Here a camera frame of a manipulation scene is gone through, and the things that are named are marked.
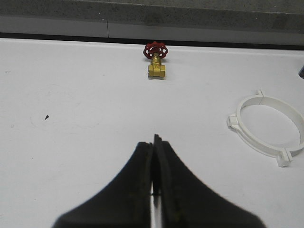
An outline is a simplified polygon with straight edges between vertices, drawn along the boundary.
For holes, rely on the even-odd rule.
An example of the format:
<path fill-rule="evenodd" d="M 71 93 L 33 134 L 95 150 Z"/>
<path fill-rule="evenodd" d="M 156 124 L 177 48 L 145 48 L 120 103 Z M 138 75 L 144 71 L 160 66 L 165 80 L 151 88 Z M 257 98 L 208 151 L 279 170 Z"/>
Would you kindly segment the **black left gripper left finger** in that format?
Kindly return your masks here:
<path fill-rule="evenodd" d="M 55 228 L 148 228 L 153 147 L 137 144 L 129 161 L 99 193 L 60 216 Z"/>

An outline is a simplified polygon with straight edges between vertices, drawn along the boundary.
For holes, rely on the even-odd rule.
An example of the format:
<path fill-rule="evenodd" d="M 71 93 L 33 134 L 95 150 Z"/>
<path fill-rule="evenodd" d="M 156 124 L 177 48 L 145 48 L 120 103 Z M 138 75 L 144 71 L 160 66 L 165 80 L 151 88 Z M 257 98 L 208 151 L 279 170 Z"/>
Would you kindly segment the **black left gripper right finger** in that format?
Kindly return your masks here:
<path fill-rule="evenodd" d="M 263 228 L 256 215 L 201 182 L 159 135 L 153 144 L 153 191 L 161 198 L 165 228 Z"/>

